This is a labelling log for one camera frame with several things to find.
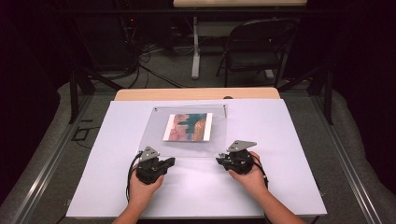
printed picture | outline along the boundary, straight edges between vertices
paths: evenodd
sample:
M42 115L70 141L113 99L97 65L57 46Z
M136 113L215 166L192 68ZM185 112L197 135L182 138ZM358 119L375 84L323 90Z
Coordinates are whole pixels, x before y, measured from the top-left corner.
M209 141L212 117L212 113L171 114L163 136L163 141Z

black controller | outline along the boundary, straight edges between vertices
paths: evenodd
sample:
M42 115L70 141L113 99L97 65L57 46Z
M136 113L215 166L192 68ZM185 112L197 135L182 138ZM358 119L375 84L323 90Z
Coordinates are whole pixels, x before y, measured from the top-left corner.
M152 147L146 147L144 151L139 152L131 163L128 173L128 183L126 186L126 198L129 201L129 187L132 172L134 171L134 162L139 159L136 167L137 178L149 185L154 183L161 175L166 175L168 168L175 165L175 158L169 158L165 161L160 161L160 153Z
M234 170L240 175L245 175L250 172L253 165L257 165L262 171L265 186L268 188L268 179L262 169L262 165L254 161L253 156L248 152L248 147L254 147L257 143L236 140L227 149L229 154L220 153L219 158L216 158L219 165L224 166L225 170Z

white tabletop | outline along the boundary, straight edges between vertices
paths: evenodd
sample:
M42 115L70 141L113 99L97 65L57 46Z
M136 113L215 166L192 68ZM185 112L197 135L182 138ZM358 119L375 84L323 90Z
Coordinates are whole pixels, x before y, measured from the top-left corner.
M226 143L257 142L269 190L296 215L327 214L303 149L280 99L213 101L118 101L107 113L68 217L117 217L125 208L130 163L154 106L227 104ZM219 148L225 152L227 146ZM262 217L248 197L213 158L176 158L142 218Z
M174 7L298 7L306 0L174 0Z

black device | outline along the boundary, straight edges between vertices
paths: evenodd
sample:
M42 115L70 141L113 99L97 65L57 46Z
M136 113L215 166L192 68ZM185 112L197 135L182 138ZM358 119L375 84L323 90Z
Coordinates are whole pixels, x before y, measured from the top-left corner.
M245 175L250 172L253 165L257 165L262 171L264 177L265 186L268 188L268 179L264 170L262 169L262 164L254 161L254 156L251 155L247 148L254 147L257 143L235 140L227 149L229 154L220 153L219 158L216 158L219 165L224 166L225 170L234 170L240 175Z
M175 158L169 158L165 161L160 161L158 158L160 153L152 147L146 147L145 150L139 152L131 163L128 173L128 183L126 187L126 197L129 201L129 187L132 172L134 171L134 162L139 159L136 167L137 178L149 185L154 183L161 175L166 175L168 168L175 165Z

transparent plastic panel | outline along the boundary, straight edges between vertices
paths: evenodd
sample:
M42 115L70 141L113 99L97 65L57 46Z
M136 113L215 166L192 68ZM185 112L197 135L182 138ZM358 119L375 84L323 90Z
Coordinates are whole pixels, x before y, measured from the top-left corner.
M143 150L145 147L153 147L160 152L161 156L165 157L216 158L219 151L226 148L227 110L227 105L154 107L138 150ZM191 133L190 136L183 140L168 138L170 126L172 126L174 117L178 115L185 115L186 118L190 117L190 121L193 120L190 129L195 128L195 131L201 122L196 118L207 115L203 116L207 118L205 120L205 140L194 140ZM185 120L182 120L179 124L184 125L187 122Z

